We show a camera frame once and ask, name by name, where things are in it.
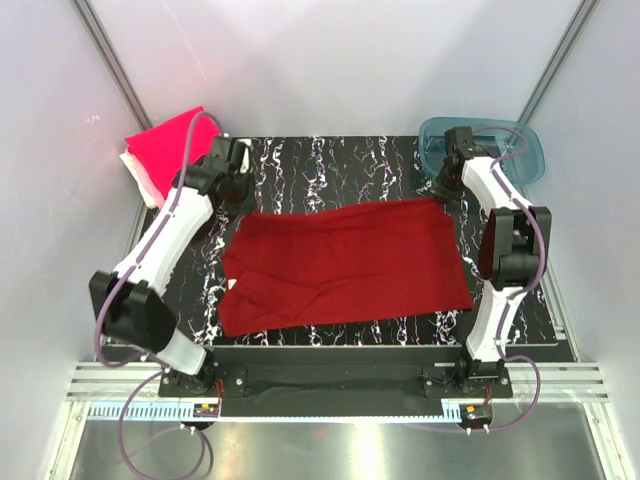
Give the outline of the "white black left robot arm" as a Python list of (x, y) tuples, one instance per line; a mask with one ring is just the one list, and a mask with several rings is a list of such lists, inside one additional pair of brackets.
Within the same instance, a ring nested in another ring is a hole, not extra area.
[(159, 214), (129, 254), (89, 281), (95, 340), (110, 337), (155, 357), (180, 372), (181, 384), (196, 396), (215, 386), (212, 359), (179, 330), (163, 296), (184, 251), (217, 212), (241, 216), (255, 209), (251, 149), (248, 139), (216, 137), (209, 154), (176, 174)]

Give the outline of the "dark red t-shirt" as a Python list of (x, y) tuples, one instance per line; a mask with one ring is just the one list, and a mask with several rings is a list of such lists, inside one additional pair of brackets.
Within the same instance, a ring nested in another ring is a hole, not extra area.
[(221, 257), (228, 337), (469, 310), (454, 221), (431, 197), (244, 217)]

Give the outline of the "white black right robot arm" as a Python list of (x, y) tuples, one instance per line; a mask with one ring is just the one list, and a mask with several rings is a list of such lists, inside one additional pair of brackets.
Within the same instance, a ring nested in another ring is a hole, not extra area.
[(446, 131), (445, 145), (434, 194), (449, 200), (467, 189), (488, 215), (477, 260), (481, 303), (452, 378), (460, 393), (472, 397), (506, 376), (505, 342), (519, 305), (546, 271), (552, 215), (517, 191), (502, 170), (503, 159), (478, 145), (470, 127)]

